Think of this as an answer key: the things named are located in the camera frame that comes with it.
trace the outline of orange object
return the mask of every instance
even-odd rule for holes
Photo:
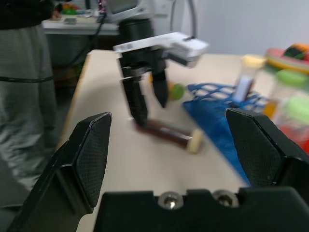
[[[62,6],[62,9],[63,9],[63,10],[69,10],[69,9],[71,9],[71,4],[65,3],[65,4]]]
[[[296,44],[293,44],[292,46],[302,51],[303,53],[309,51],[309,45],[305,43],[296,43]]]
[[[264,114],[272,119],[272,117],[274,116],[276,110],[278,108],[278,102],[274,101],[274,100],[270,100],[267,105],[264,108]]]

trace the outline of desk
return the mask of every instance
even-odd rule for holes
[[[117,55],[109,51],[92,51],[78,83],[63,131],[62,142],[68,139],[75,125],[88,116],[112,112],[113,121],[108,162],[101,192],[153,190],[160,195],[168,190],[185,194],[187,189],[226,189],[237,192],[245,186],[240,176],[208,138],[198,155],[188,154],[174,144],[141,135],[134,130],[125,96],[120,85],[121,74]],[[240,56],[205,55],[198,66],[187,69],[169,62],[168,76],[176,83],[217,82],[234,84],[240,72]],[[196,128],[182,109],[182,101],[160,108],[148,80],[143,81],[151,118]],[[272,75],[262,71],[255,90],[269,94],[274,82]],[[98,208],[80,221],[78,232],[92,232]]]
[[[76,18],[77,24],[64,24],[66,18]],[[46,34],[62,35],[93,35],[97,31],[98,23],[96,18],[83,18],[72,15],[63,15],[61,20],[45,20],[43,27]],[[99,35],[118,35],[118,26],[112,23],[105,23]]]

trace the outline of white wall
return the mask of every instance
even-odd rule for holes
[[[198,37],[211,53],[264,54],[309,43],[309,0],[195,0]],[[182,31],[190,33],[186,7]]]

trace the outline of sweatpants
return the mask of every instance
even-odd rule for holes
[[[0,76],[39,79],[51,75],[42,25],[0,30]],[[6,161],[13,177],[29,190],[55,151],[55,122],[53,81],[0,81],[0,158]]]

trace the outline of person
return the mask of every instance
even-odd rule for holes
[[[52,75],[42,28],[42,20],[52,13],[52,0],[0,1],[0,76],[39,79]],[[53,81],[0,81],[0,157],[28,190],[55,151],[55,122]]]

